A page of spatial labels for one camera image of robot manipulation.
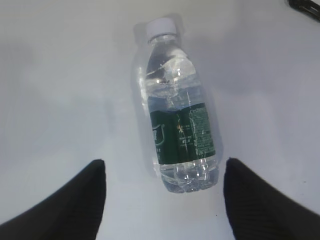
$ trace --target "white table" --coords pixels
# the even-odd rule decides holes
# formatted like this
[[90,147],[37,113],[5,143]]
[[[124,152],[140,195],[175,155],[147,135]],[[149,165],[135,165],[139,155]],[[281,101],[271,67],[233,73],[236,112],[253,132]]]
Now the white table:
[[[320,213],[320,25],[282,0],[0,0],[0,223],[104,159],[98,240],[232,240],[228,157]],[[135,25],[176,13],[197,66],[219,183],[167,192],[132,91]]]

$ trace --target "water bottle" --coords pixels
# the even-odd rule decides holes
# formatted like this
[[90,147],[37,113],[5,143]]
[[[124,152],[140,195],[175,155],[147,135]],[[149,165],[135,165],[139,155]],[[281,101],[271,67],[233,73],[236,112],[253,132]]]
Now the water bottle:
[[145,90],[161,179],[172,193],[208,189],[219,168],[197,71],[172,19],[153,20],[146,32],[153,50]]

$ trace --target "green label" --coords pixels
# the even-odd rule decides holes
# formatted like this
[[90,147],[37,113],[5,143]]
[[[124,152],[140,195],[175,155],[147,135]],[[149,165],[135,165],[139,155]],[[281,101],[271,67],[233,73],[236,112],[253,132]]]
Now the green label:
[[204,103],[150,113],[159,164],[178,164],[216,154]]

